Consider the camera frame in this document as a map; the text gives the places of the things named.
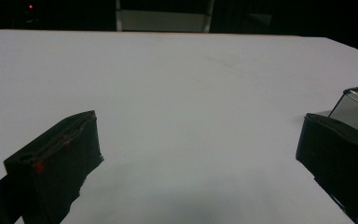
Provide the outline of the white table sheet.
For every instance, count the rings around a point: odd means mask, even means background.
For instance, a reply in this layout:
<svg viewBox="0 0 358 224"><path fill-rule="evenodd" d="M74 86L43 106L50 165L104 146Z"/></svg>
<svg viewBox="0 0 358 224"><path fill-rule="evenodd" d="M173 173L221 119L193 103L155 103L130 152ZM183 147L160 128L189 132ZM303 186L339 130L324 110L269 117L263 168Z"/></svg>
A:
<svg viewBox="0 0 358 224"><path fill-rule="evenodd" d="M91 110L103 163L63 224L352 224L296 147L357 86L322 37L0 30L0 176Z"/></svg>

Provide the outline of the dark device with red light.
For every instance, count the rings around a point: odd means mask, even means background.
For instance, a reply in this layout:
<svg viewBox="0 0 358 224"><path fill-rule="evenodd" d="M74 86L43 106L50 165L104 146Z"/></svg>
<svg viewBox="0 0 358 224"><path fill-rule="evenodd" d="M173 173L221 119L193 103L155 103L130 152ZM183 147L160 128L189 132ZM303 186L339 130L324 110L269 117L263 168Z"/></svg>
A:
<svg viewBox="0 0 358 224"><path fill-rule="evenodd" d="M23 27L38 23L38 0L13 0L13 25Z"/></svg>

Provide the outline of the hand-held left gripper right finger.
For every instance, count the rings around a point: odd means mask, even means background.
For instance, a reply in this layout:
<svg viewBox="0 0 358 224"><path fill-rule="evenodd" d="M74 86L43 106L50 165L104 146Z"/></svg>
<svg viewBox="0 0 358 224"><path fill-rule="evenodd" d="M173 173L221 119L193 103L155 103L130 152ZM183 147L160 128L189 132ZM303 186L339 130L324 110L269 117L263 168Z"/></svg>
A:
<svg viewBox="0 0 358 224"><path fill-rule="evenodd" d="M337 119L309 113L304 118L296 160L358 224L358 130Z"/></svg>

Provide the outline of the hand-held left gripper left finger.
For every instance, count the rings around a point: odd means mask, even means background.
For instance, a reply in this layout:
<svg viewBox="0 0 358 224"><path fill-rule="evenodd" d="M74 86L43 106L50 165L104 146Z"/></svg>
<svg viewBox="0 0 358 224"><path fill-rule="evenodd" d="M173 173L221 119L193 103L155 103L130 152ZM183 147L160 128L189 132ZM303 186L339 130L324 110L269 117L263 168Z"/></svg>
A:
<svg viewBox="0 0 358 224"><path fill-rule="evenodd" d="M58 122L4 160L10 219L60 224L89 173L102 162L94 111Z"/></svg>

